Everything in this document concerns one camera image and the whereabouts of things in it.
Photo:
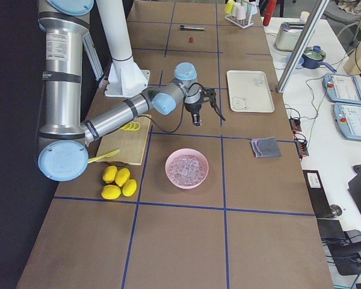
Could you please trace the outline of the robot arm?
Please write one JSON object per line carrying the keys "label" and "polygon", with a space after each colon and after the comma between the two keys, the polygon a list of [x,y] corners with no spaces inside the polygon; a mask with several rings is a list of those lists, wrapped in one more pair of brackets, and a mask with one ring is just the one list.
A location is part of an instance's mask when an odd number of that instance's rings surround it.
{"label": "robot arm", "polygon": [[[101,115],[80,119],[82,56],[87,54],[95,73],[100,63],[89,47],[90,12],[99,11],[111,53],[111,89],[121,103]],[[39,130],[40,171],[54,181],[80,176],[90,161],[87,146],[120,129],[149,110],[170,114],[182,104],[200,125],[204,103],[216,108],[216,94],[202,86],[191,63],[175,67],[174,78],[160,88],[148,86],[149,72],[141,70],[132,55],[122,1],[40,1],[38,22],[46,33],[46,69],[42,93],[46,99],[46,123]]]}

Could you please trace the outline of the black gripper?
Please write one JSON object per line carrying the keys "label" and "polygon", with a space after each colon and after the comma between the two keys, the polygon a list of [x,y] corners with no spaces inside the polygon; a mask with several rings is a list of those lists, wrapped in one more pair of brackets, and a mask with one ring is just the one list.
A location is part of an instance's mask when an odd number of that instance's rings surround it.
{"label": "black gripper", "polygon": [[205,102],[209,102],[210,106],[214,109],[215,113],[222,121],[225,121],[221,110],[216,103],[216,92],[213,88],[206,88],[200,86],[199,88],[193,87],[189,89],[189,95],[184,100],[186,110],[191,114],[194,126],[200,126],[199,111]]}

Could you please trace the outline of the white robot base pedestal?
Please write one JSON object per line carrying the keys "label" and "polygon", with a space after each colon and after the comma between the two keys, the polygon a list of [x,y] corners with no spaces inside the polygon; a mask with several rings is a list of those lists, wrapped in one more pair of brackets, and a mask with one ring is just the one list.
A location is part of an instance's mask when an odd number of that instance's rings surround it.
{"label": "white robot base pedestal", "polygon": [[122,1],[96,4],[112,58],[105,95],[131,98],[147,88],[150,72],[141,70],[134,61]]}

